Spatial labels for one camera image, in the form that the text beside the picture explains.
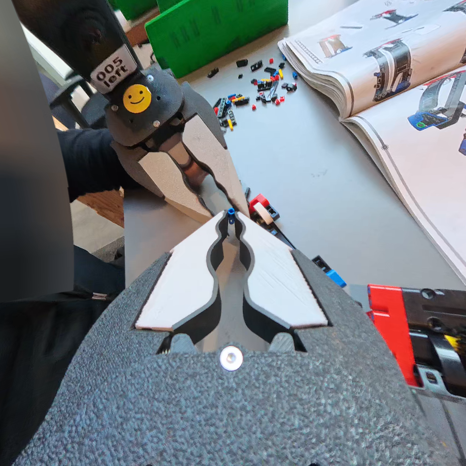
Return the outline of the green storage bin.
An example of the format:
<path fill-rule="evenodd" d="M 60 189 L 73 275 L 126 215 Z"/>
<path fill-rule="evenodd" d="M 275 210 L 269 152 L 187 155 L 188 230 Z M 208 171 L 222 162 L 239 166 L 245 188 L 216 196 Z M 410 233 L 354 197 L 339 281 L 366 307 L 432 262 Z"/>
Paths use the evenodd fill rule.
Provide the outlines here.
<path fill-rule="evenodd" d="M 126 20 L 143 21 L 155 60 L 181 78 L 288 23 L 286 0 L 109 1 Z"/>

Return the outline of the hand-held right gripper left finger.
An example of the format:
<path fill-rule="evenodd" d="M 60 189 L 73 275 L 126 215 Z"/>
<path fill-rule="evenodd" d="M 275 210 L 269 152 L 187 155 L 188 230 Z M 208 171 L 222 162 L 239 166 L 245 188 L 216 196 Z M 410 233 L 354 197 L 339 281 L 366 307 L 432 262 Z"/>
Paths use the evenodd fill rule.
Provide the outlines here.
<path fill-rule="evenodd" d="M 228 213 L 220 212 L 172 248 L 135 321 L 136 329 L 186 334 L 196 344 L 218 326 L 217 269 L 227 234 Z"/>

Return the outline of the open instruction booklet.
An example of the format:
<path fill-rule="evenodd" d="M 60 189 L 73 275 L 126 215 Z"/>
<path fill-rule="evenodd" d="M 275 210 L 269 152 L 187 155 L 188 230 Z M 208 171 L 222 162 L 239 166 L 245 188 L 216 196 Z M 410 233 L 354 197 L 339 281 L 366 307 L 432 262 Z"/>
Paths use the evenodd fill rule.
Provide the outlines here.
<path fill-rule="evenodd" d="M 466 2 L 357 1 L 277 45 L 465 283 Z"/>

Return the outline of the person's black clothing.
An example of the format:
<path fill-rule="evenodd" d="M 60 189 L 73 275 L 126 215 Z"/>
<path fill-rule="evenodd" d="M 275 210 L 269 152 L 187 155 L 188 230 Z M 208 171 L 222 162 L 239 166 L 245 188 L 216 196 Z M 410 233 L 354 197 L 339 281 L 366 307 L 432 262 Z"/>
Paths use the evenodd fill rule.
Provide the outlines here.
<path fill-rule="evenodd" d="M 125 288 L 124 247 L 110 262 L 79 247 L 74 254 L 72 291 L 1 303 L 1 465 L 30 441 L 84 337 Z"/>

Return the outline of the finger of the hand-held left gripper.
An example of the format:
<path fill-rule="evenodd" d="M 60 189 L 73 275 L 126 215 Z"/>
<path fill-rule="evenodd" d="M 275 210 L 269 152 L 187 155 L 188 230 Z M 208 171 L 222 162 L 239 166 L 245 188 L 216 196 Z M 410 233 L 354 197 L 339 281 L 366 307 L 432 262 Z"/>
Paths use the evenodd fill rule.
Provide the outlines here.
<path fill-rule="evenodd" d="M 198 166 L 208 172 L 231 206 L 249 217 L 248 203 L 228 149 L 218 141 L 203 120 L 189 120 L 182 143 Z"/>
<path fill-rule="evenodd" d="M 138 164 L 168 204 L 199 223 L 206 223 L 215 216 L 199 194 L 199 189 L 191 186 L 186 173 L 170 154 L 148 152 Z"/>

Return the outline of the wooden post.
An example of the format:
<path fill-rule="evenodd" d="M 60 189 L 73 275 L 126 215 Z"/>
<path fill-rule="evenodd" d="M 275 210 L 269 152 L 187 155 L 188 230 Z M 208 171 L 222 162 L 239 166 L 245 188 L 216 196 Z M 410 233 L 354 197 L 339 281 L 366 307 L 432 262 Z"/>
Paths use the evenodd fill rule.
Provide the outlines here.
<path fill-rule="evenodd" d="M 103 191 L 79 196 L 77 201 L 90 207 L 98 215 L 124 228 L 124 190 Z"/>

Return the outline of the person's left forearm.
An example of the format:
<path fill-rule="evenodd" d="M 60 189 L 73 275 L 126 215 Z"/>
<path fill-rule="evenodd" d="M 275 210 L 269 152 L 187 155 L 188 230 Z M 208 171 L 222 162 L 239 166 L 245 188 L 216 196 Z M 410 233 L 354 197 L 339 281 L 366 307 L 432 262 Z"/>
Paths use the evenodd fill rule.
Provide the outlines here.
<path fill-rule="evenodd" d="M 69 201 L 86 194 L 138 189 L 111 147 L 108 129 L 57 130 L 68 182 Z"/>

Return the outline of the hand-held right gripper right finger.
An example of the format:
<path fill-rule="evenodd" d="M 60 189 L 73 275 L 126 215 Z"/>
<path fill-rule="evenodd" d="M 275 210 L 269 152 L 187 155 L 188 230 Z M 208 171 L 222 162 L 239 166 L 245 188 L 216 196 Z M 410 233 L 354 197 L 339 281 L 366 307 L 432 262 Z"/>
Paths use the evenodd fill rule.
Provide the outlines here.
<path fill-rule="evenodd" d="M 240 261 L 246 270 L 242 309 L 248 329 L 271 343 L 279 333 L 296 340 L 297 330 L 327 327 L 329 320 L 292 248 L 243 213 L 235 217 Z"/>

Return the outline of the pile of small brick pieces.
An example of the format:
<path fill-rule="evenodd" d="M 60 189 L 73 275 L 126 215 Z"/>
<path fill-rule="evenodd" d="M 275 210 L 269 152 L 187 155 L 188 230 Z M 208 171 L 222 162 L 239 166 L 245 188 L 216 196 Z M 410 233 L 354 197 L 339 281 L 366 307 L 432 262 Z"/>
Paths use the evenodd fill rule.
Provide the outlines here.
<path fill-rule="evenodd" d="M 271 57 L 268 63 L 269 65 L 264 67 L 262 60 L 252 63 L 249 63 L 248 59 L 236 61 L 237 68 L 249 67 L 252 73 L 263 71 L 266 76 L 251 79 L 253 96 L 232 92 L 215 101 L 212 108 L 223 132 L 233 131 L 237 126 L 235 111 L 238 109 L 249 108 L 252 112 L 257 112 L 261 107 L 279 107 L 285 102 L 287 94 L 296 92 L 300 75 L 295 70 L 288 73 L 288 60 L 285 55 L 282 55 L 280 62 L 275 63 Z"/>

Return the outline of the red black toy race car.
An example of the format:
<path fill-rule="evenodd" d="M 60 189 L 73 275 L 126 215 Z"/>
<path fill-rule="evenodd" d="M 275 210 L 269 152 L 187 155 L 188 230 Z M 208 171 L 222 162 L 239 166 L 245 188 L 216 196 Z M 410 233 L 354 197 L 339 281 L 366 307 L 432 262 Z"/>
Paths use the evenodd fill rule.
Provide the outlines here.
<path fill-rule="evenodd" d="M 466 293 L 370 284 L 367 313 L 407 384 L 465 398 Z"/>

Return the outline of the grey desk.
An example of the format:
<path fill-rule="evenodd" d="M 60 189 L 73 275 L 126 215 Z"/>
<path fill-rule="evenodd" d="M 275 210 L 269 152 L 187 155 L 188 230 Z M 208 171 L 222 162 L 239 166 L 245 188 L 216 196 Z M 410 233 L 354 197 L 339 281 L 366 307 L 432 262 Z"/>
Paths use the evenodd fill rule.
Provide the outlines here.
<path fill-rule="evenodd" d="M 289 14 L 288 27 L 268 34 L 185 77 L 213 104 L 224 93 L 254 97 L 248 70 L 237 78 L 235 61 L 279 58 L 277 41 L 303 28 Z M 279 228 L 309 259 L 321 256 L 348 286 L 369 283 L 465 289 L 465 285 L 405 209 L 364 148 L 340 124 L 331 102 L 302 79 L 278 107 L 234 111 L 237 126 L 225 140 L 251 198 L 261 193 L 278 210 Z M 198 223 L 145 190 L 125 194 L 126 287 L 164 252 L 189 236 Z M 242 281 L 234 230 L 223 243 L 218 268 L 222 299 L 219 326 L 198 343 L 212 351 L 229 343 L 249 350 L 268 344 L 245 325 Z"/>

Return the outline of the small toy brick assembly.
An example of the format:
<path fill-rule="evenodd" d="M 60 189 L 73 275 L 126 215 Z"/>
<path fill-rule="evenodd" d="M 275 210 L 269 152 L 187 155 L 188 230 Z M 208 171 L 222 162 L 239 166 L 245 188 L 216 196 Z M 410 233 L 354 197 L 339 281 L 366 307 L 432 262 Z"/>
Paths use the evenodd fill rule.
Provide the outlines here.
<path fill-rule="evenodd" d="M 249 200 L 249 193 L 250 189 L 248 188 L 245 195 L 251 220 L 268 231 L 272 236 L 282 241 L 291 249 L 296 249 L 288 237 L 283 234 L 276 223 L 277 220 L 280 219 L 280 214 L 278 211 L 271 206 L 270 202 L 262 194 L 259 194 L 252 200 Z M 321 256 L 315 256 L 312 259 L 312 262 L 317 265 L 318 268 L 322 270 L 338 286 L 341 288 L 345 288 L 347 286 L 347 283 L 343 280 L 343 278 L 333 268 L 331 268 Z"/>

